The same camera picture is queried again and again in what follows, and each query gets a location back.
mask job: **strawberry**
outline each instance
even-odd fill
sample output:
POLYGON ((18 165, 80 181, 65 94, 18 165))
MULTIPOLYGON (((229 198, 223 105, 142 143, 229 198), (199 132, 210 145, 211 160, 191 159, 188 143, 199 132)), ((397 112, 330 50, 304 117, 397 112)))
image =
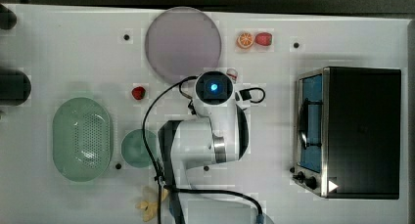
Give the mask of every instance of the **strawberry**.
POLYGON ((261 46, 270 46, 272 44, 272 35, 268 32, 262 32, 255 37, 255 43, 261 46))
POLYGON ((131 94, 134 97, 134 99, 142 100, 146 95, 146 89, 144 89, 144 87, 142 86, 138 86, 131 91, 131 94))

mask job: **camera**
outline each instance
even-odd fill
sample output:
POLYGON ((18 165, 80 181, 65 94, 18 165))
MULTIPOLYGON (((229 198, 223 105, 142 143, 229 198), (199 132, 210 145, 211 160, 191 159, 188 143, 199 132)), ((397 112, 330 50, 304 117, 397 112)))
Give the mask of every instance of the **camera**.
POLYGON ((226 74, 220 71, 209 71, 199 77, 195 90, 202 102, 220 105, 232 96, 233 84, 226 74))

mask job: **oven knob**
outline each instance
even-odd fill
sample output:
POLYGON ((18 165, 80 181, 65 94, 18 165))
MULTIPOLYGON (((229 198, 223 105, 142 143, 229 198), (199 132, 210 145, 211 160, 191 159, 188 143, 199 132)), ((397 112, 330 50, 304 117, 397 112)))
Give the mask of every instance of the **oven knob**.
POLYGON ((317 188, 317 180, 315 180, 314 177, 309 177, 304 180, 305 185, 309 187, 311 190, 314 190, 317 188))
POLYGON ((305 176, 302 172, 299 172, 297 175, 293 175, 293 178, 297 179, 297 181, 299 181, 299 183, 303 183, 305 176))

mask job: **black toaster oven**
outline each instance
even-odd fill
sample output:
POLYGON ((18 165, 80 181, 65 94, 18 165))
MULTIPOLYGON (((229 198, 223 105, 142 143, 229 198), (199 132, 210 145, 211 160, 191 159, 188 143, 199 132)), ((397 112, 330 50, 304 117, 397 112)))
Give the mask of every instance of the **black toaster oven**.
POLYGON ((324 67, 298 79, 293 179, 329 199, 398 199, 399 69, 324 67))

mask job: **orange fruit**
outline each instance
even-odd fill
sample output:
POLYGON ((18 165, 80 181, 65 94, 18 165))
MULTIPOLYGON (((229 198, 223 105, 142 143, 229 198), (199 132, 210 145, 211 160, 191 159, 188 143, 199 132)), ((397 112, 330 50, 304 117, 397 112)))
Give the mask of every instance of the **orange fruit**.
POLYGON ((248 49, 254 44, 254 37, 248 32, 243 32, 238 36, 236 44, 242 49, 248 49))

